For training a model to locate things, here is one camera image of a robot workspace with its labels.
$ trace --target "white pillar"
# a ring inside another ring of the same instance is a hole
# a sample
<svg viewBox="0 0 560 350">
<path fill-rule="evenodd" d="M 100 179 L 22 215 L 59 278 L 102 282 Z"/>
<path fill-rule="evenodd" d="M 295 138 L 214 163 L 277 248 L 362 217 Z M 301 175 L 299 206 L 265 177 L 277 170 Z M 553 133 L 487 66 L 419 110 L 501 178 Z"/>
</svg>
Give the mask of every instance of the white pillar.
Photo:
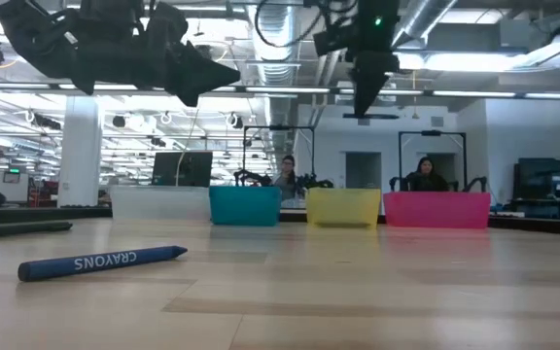
<svg viewBox="0 0 560 350">
<path fill-rule="evenodd" d="M 66 99 L 58 207 L 97 204 L 103 122 L 93 97 Z"/>
</svg>

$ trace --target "pink plastic bin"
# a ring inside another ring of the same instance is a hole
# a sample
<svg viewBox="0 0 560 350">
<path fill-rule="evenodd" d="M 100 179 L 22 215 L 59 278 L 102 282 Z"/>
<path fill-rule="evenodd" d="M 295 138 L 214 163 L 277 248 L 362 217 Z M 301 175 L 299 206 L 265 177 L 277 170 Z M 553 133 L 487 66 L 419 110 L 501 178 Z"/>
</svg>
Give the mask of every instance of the pink plastic bin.
<svg viewBox="0 0 560 350">
<path fill-rule="evenodd" d="M 401 228 L 487 228 L 489 193 L 390 192 L 386 223 Z"/>
</svg>

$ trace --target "ductwork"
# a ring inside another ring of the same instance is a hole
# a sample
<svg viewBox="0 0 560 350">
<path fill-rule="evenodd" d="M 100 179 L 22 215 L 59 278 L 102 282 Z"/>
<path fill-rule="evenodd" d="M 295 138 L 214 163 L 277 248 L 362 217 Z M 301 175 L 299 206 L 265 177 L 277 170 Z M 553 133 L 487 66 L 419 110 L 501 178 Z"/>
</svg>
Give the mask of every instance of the ductwork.
<svg viewBox="0 0 560 350">
<path fill-rule="evenodd" d="M 256 7 L 248 8 L 251 22 L 254 23 Z M 265 6 L 259 14 L 259 27 L 262 35 L 270 42 L 285 44 L 295 40 L 296 34 L 296 7 L 295 6 Z M 254 49 L 259 60 L 293 60 L 297 57 L 297 46 L 287 48 L 274 48 L 266 43 L 256 34 L 254 35 Z M 258 67 L 261 84 L 264 86 L 290 86 L 296 76 L 296 67 L 278 64 L 264 65 Z M 294 125 L 297 116 L 291 115 L 291 99 L 268 98 L 269 124 L 271 125 Z M 275 153 L 288 154 L 293 149 L 295 133 L 274 132 L 271 135 L 272 146 Z"/>
<path fill-rule="evenodd" d="M 411 0 L 401 19 L 393 47 L 425 39 L 457 0 Z"/>
</svg>

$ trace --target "woman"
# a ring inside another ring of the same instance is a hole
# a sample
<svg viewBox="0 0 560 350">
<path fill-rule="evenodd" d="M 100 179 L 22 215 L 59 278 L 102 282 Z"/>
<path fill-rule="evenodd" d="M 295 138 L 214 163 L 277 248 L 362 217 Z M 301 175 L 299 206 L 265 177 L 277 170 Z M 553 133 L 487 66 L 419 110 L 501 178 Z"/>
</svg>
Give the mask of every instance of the woman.
<svg viewBox="0 0 560 350">
<path fill-rule="evenodd" d="M 296 197 L 296 172 L 293 170 L 296 160 L 293 156 L 282 158 L 282 173 L 273 182 L 273 186 L 282 191 L 282 200 L 293 199 Z"/>
<path fill-rule="evenodd" d="M 434 163 L 429 157 L 418 161 L 416 172 L 407 176 L 409 190 L 412 192 L 447 192 L 448 183 L 436 173 Z"/>
</svg>

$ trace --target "yellow plastic bin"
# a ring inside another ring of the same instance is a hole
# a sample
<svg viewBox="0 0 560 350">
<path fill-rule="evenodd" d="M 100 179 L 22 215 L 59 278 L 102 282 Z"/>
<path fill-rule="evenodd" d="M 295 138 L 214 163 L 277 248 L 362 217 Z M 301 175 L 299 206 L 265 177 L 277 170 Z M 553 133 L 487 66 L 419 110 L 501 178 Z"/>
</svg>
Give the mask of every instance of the yellow plastic bin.
<svg viewBox="0 0 560 350">
<path fill-rule="evenodd" d="M 310 189 L 306 197 L 308 223 L 374 227 L 380 203 L 381 190 Z"/>
</svg>

